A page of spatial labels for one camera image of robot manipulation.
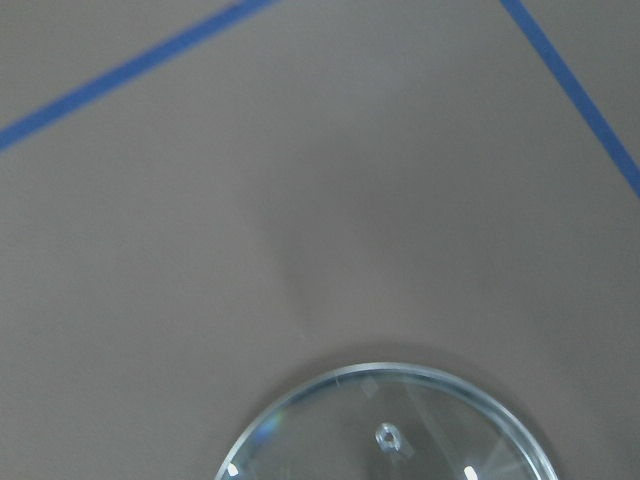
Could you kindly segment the glass pot lid blue knob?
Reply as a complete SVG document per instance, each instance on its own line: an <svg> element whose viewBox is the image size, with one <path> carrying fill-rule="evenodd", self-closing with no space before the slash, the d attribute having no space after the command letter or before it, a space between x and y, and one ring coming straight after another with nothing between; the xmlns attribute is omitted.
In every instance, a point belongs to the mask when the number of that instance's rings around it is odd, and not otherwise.
<svg viewBox="0 0 640 480"><path fill-rule="evenodd" d="M503 403L434 368L394 362L319 375L239 435L219 479L556 479Z"/></svg>

